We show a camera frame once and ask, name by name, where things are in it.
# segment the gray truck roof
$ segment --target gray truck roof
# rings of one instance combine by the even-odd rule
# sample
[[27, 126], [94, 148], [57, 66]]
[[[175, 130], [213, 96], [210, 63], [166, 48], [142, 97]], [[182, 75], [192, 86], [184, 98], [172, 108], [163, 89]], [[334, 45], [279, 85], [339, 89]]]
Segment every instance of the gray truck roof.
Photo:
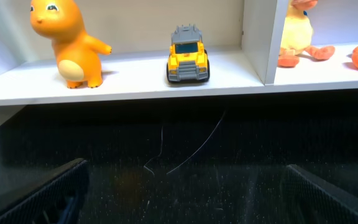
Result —
[[201, 31], [196, 27], [196, 25], [189, 26], [177, 26], [177, 29], [171, 36], [172, 44], [185, 44], [197, 42], [199, 40], [203, 41], [203, 35]]

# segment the truck grille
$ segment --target truck grille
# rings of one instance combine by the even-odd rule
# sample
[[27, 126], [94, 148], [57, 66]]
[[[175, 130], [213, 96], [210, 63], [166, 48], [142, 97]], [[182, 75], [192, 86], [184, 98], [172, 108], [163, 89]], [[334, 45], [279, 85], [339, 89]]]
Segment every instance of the truck grille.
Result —
[[178, 75], [180, 80], [197, 80], [198, 77], [196, 62], [180, 62]]

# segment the yellow plush toy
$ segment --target yellow plush toy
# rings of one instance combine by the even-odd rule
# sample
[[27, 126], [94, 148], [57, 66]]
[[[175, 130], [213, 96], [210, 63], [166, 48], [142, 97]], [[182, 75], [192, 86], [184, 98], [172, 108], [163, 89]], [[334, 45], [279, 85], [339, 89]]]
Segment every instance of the yellow plush toy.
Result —
[[303, 51], [308, 52], [317, 60], [327, 60], [335, 53], [333, 46], [321, 49], [311, 46], [313, 28], [309, 18], [304, 14], [306, 10], [317, 5], [318, 0], [290, 0], [285, 18], [283, 37], [278, 58], [278, 66], [295, 67]]

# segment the yellow toy truck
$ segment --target yellow toy truck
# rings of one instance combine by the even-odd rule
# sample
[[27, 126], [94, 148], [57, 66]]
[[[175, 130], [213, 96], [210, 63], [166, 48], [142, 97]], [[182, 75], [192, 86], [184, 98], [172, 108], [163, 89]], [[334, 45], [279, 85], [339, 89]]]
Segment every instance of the yellow toy truck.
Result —
[[209, 60], [201, 31], [195, 25], [182, 25], [177, 27], [171, 38], [167, 63], [168, 82], [208, 81]]

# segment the toy eye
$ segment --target toy eye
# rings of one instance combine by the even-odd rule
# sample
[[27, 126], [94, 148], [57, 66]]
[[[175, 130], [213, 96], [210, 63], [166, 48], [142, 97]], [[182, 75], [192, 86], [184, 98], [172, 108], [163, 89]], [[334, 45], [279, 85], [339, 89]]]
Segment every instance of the toy eye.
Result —
[[59, 11], [59, 9], [57, 8], [57, 6], [54, 5], [54, 4], [49, 4], [49, 5], [47, 6], [47, 10], [56, 10], [56, 11]]

